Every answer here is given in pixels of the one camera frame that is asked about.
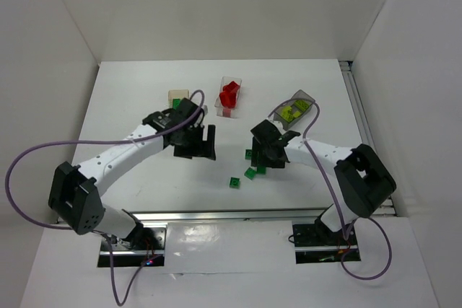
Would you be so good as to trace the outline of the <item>green lego with holes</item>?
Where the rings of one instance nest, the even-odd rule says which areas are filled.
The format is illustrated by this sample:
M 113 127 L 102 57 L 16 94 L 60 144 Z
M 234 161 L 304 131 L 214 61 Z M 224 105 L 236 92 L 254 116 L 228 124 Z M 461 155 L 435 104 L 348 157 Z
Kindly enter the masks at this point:
M 239 189 L 240 188 L 240 178 L 239 177 L 231 177 L 230 178 L 230 188 Z
M 250 160 L 252 158 L 252 150 L 251 149 L 246 149 L 245 150 L 245 159 Z

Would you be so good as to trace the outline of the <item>green long lego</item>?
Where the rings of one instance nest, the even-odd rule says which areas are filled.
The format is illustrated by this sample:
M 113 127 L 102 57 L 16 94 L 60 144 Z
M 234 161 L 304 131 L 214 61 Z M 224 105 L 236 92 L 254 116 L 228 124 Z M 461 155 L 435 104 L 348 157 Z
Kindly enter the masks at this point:
M 265 175 L 266 174 L 266 168 L 265 167 L 257 167 L 257 173 L 259 175 Z

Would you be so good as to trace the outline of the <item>green small lego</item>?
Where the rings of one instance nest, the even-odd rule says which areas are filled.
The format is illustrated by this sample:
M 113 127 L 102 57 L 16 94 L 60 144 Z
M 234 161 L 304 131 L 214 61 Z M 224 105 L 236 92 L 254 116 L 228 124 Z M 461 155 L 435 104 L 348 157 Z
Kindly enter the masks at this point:
M 249 167 L 244 173 L 244 176 L 248 178 L 249 180 L 253 180 L 256 175 L 257 175 L 257 171 L 255 171 L 252 167 Z
M 173 99 L 172 101 L 173 109 L 176 109 L 179 106 L 180 102 L 181 102 L 181 99 Z

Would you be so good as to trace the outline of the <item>green lego with holes bottom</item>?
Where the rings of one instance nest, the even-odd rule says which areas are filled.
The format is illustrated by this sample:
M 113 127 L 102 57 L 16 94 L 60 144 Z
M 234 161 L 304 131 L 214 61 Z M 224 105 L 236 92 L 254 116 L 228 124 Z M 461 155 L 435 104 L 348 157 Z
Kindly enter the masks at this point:
M 231 177 L 230 178 L 230 188 L 239 189 L 240 188 L 240 178 L 239 177 Z

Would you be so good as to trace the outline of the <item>wooden box container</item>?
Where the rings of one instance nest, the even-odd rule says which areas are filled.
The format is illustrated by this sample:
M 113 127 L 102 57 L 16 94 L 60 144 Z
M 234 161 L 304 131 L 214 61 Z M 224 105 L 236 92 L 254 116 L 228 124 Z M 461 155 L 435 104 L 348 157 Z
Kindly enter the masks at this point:
M 172 101 L 173 99 L 188 99 L 189 98 L 189 90 L 188 89 L 171 89 L 168 91 L 168 104 L 170 108 L 172 107 Z

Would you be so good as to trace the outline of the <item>clear plastic container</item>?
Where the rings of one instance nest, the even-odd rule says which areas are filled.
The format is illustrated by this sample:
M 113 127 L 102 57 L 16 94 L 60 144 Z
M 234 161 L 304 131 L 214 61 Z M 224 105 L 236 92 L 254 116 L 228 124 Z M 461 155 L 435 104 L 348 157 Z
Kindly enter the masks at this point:
M 215 101 L 216 114 L 223 118 L 237 118 L 239 116 L 240 92 L 242 79 L 223 76 Z

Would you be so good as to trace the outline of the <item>yellow-green long lego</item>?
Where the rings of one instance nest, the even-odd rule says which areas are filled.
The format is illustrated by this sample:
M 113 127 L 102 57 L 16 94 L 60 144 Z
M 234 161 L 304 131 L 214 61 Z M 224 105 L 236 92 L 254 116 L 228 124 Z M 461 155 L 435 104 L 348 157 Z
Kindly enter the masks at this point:
M 294 105 L 302 112 L 306 112 L 310 109 L 311 103 L 305 100 L 296 100 Z

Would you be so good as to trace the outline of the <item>dark smoked plastic container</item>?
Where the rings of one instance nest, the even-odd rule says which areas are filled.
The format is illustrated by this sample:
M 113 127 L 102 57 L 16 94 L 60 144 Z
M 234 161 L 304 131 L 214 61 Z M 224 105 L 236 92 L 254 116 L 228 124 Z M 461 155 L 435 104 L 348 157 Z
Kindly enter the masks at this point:
M 272 120 L 279 122 L 282 128 L 288 131 L 311 111 L 314 102 L 314 98 L 299 89 L 292 95 L 289 102 L 272 113 Z

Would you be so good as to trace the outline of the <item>red small lego brick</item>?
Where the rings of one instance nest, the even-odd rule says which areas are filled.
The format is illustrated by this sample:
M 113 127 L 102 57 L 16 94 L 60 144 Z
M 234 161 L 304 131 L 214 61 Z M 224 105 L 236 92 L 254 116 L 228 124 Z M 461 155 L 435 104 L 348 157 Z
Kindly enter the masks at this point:
M 232 117 L 232 109 L 224 108 L 222 110 L 222 116 L 225 117 L 225 118 L 231 118 Z

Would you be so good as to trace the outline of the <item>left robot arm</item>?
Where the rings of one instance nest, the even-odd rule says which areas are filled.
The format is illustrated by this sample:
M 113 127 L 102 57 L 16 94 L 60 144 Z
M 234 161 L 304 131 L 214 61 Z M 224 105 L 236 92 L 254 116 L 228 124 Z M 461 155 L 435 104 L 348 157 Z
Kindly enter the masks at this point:
M 124 209 L 103 204 L 109 187 L 145 159 L 171 146 L 176 157 L 216 158 L 216 128 L 204 126 L 206 107 L 184 98 L 175 108 L 148 115 L 121 144 L 77 165 L 60 164 L 53 176 L 48 206 L 78 235 L 98 232 L 130 248 L 153 245 L 153 231 Z

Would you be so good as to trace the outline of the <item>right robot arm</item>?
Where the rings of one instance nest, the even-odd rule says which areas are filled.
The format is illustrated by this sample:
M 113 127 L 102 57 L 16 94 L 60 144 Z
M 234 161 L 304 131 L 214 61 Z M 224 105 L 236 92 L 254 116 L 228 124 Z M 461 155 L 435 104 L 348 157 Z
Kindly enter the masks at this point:
M 319 170 L 324 178 L 336 178 L 341 197 L 328 184 L 333 205 L 314 223 L 316 236 L 328 238 L 350 234 L 352 223 L 368 218 L 396 190 L 396 182 L 378 155 L 367 144 L 347 148 L 304 138 L 296 131 L 283 131 L 264 120 L 251 129 L 255 167 L 283 169 L 289 163 Z

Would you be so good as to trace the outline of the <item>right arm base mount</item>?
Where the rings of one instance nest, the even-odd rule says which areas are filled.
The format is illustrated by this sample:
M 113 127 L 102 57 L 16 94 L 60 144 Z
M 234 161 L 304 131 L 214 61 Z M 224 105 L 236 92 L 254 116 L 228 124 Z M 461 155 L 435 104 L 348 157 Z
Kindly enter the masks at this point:
M 348 240 L 342 231 L 323 230 L 317 224 L 293 224 L 287 238 L 295 248 L 296 264 L 339 263 L 344 257 L 347 262 L 361 260 L 354 228 L 349 230 Z

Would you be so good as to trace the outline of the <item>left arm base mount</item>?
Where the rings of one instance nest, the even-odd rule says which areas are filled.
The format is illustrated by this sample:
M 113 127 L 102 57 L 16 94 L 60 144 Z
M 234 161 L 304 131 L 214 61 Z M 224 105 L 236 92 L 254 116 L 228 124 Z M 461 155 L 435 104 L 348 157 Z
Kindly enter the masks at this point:
M 109 234 L 110 243 L 103 239 L 100 244 L 98 268 L 110 267 L 109 246 L 113 249 L 114 268 L 135 268 L 142 263 L 146 267 L 156 268 L 165 265 L 165 243 L 167 227 L 165 224 L 144 226 L 134 242 L 120 239 Z

